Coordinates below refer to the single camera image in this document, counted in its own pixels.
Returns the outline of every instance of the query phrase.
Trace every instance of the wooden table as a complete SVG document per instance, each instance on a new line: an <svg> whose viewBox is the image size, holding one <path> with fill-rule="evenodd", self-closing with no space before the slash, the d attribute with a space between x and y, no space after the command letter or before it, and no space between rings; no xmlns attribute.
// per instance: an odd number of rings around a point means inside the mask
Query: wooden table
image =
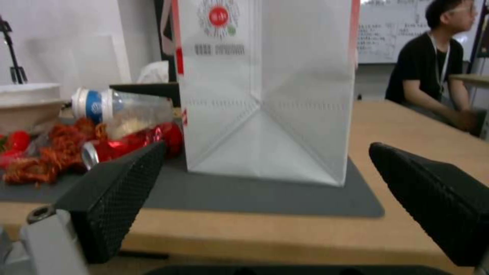
<svg viewBox="0 0 489 275"><path fill-rule="evenodd" d="M462 80L465 84L472 85L478 88L489 89L489 75L478 75L478 74L455 74L451 75L450 79ZM478 89L472 95L471 101L474 101L475 94ZM481 138L489 142L489 112L486 115L486 120L482 127Z"/></svg>
<svg viewBox="0 0 489 275"><path fill-rule="evenodd" d="M465 84L474 85L481 88L489 88L489 76L478 74L454 74L450 79L462 80Z"/></svg>
<svg viewBox="0 0 489 275"><path fill-rule="evenodd" d="M385 208L378 219L277 216L143 209L126 251L300 264L426 265L455 267L389 192L368 156L381 141L451 162L488 184L489 145L389 102L357 102L350 157ZM17 233L35 204L0 203L0 224Z"/></svg>

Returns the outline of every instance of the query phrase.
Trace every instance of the bag handle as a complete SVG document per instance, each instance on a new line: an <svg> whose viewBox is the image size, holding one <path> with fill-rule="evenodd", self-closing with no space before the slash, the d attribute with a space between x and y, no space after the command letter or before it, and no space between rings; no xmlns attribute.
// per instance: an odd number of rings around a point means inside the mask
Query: bag handle
<svg viewBox="0 0 489 275"><path fill-rule="evenodd" d="M164 35L166 24L170 18L172 10L172 0L163 0L163 10L161 12L160 34L161 34L161 49L166 55L174 55L176 51L175 43Z"/></svg>

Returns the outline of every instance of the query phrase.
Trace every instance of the white bowl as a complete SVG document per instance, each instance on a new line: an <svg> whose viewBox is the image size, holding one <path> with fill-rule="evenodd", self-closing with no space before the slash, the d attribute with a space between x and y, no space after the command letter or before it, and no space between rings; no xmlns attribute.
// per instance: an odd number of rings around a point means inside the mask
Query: white bowl
<svg viewBox="0 0 489 275"><path fill-rule="evenodd" d="M24 130L37 135L49 129L58 121L64 101L55 99L39 103L0 107L0 134Z"/></svg>
<svg viewBox="0 0 489 275"><path fill-rule="evenodd" d="M0 86L0 108L60 99L60 85L36 83Z"/></svg>
<svg viewBox="0 0 489 275"><path fill-rule="evenodd" d="M64 101L58 84L0 86L0 134L39 134L57 121Z"/></svg>

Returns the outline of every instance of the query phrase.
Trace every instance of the gray mat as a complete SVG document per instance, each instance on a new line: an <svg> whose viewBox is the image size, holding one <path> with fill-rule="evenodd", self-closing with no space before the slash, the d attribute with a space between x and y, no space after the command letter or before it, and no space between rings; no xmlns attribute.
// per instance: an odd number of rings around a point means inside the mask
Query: gray mat
<svg viewBox="0 0 489 275"><path fill-rule="evenodd" d="M348 161L344 188L188 173L185 158L162 169L145 207L220 212L381 217L384 210L356 166ZM0 201L53 203L78 184L67 175L55 185L8 186L0 183Z"/></svg>

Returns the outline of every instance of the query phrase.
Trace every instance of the black hair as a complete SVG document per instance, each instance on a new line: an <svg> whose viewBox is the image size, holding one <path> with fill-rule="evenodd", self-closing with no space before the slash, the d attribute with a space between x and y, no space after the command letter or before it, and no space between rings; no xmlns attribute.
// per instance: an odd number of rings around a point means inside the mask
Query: black hair
<svg viewBox="0 0 489 275"><path fill-rule="evenodd" d="M457 7L464 0L433 0L426 9L426 20L431 29L437 28L442 22L440 17L443 13Z"/></svg>

